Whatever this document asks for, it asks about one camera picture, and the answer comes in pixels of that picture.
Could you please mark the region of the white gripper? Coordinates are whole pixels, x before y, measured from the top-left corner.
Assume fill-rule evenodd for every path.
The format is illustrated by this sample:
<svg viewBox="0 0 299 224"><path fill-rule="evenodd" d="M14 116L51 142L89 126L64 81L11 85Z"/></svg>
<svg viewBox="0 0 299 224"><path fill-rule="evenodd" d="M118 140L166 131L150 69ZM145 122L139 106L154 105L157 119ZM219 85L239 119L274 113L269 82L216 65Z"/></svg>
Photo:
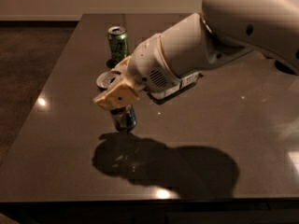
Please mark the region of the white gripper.
<svg viewBox="0 0 299 224"><path fill-rule="evenodd" d="M163 92L177 86L180 78L172 71L163 53L162 38L156 34L140 43L131 57L127 56L111 69L113 74L134 77L149 92ZM96 80L103 89L93 101L104 110L132 105L140 98L140 86L122 77L103 77Z"/></svg>

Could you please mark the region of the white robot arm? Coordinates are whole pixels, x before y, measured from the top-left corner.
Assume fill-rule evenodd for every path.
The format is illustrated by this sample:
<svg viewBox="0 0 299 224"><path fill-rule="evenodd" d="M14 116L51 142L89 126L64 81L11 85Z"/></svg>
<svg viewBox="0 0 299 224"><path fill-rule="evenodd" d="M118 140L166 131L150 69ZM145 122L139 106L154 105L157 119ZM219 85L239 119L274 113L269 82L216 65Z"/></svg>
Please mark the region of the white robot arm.
<svg viewBox="0 0 299 224"><path fill-rule="evenodd" d="M252 51L299 70L299 0L202 0L193 13L140 43L94 98L105 110L131 105L141 91L162 93L196 71L211 70Z"/></svg>

